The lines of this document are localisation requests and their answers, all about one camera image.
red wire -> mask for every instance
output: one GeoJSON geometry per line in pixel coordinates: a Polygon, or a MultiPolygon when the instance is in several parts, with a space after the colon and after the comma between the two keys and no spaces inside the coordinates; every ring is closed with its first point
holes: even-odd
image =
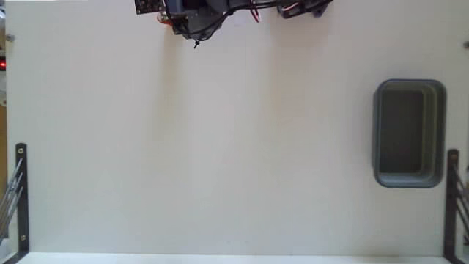
{"type": "Polygon", "coordinates": [[[256,7],[251,8],[251,15],[257,23],[261,22],[259,10],[256,7]]]}
{"type": "Polygon", "coordinates": [[[282,11],[284,11],[284,12],[285,12],[285,11],[290,11],[290,10],[292,10],[294,7],[296,7],[296,6],[298,6],[298,5],[299,5],[299,3],[296,2],[296,3],[294,3],[294,4],[289,5],[288,7],[282,8],[282,11]]]}
{"type": "Polygon", "coordinates": [[[162,23],[162,24],[165,24],[165,25],[168,25],[168,26],[172,26],[171,21],[170,21],[169,19],[163,21],[163,20],[161,20],[160,15],[161,15],[160,13],[158,13],[158,14],[156,15],[156,20],[157,20],[158,22],[160,22],[160,23],[162,23]]]}

circuit board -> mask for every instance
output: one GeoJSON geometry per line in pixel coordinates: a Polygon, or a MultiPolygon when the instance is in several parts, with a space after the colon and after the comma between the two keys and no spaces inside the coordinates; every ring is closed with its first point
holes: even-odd
{"type": "Polygon", "coordinates": [[[160,0],[135,0],[137,15],[160,11],[160,0]]]}

screw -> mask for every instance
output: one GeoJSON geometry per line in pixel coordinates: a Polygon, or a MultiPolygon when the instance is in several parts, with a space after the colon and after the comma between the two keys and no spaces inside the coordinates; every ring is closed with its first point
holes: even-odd
{"type": "Polygon", "coordinates": [[[12,34],[7,34],[7,35],[5,36],[5,40],[7,40],[7,41],[9,41],[9,42],[13,42],[13,41],[15,41],[15,36],[12,35],[12,34]]]}

gray plastic bin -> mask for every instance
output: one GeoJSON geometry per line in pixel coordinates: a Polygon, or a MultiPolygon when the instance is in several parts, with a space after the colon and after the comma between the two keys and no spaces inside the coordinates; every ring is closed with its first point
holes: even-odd
{"type": "Polygon", "coordinates": [[[443,177],[446,89],[389,80],[374,95],[374,175],[392,188],[430,188],[443,177]]]}

black cable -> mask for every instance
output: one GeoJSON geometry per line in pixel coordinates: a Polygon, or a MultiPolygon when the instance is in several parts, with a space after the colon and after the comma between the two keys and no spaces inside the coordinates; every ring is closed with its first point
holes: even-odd
{"type": "MultiPolygon", "coordinates": [[[[171,13],[169,12],[169,8],[168,8],[168,5],[166,4],[166,1],[167,0],[163,0],[163,3],[165,5],[165,10],[166,10],[166,15],[168,16],[168,19],[169,21],[171,22],[171,24],[173,25],[173,27],[175,29],[177,29],[178,32],[180,32],[181,34],[185,34],[187,35],[189,38],[193,38],[192,35],[195,35],[195,34],[202,34],[208,30],[211,30],[213,28],[215,28],[212,33],[209,35],[209,36],[206,36],[206,37],[203,37],[203,38],[200,38],[200,39],[196,39],[196,46],[198,46],[200,44],[201,41],[205,41],[205,40],[209,40],[215,33],[216,29],[221,26],[221,24],[230,16],[232,15],[233,13],[237,12],[237,11],[240,11],[240,10],[251,10],[253,7],[257,8],[257,9],[266,9],[266,8],[271,8],[271,7],[277,7],[278,5],[282,5],[282,4],[291,4],[292,2],[295,2],[294,0],[284,0],[284,1],[270,1],[270,2],[261,2],[261,3],[250,3],[250,4],[244,4],[244,5],[241,5],[241,6],[238,6],[238,7],[233,7],[233,8],[229,8],[228,11],[226,11],[220,18],[218,18],[216,21],[214,21],[213,23],[211,23],[210,25],[206,26],[205,28],[203,29],[198,29],[196,31],[193,31],[193,32],[190,32],[187,27],[185,29],[181,29],[179,26],[176,26],[174,24],[174,20],[172,19],[172,15],[171,13]]],[[[321,6],[321,5],[324,5],[324,4],[329,4],[331,3],[333,0],[327,0],[327,1],[321,1],[317,4],[315,4],[313,6],[313,8],[315,7],[318,7],[318,6],[321,6]]]]}

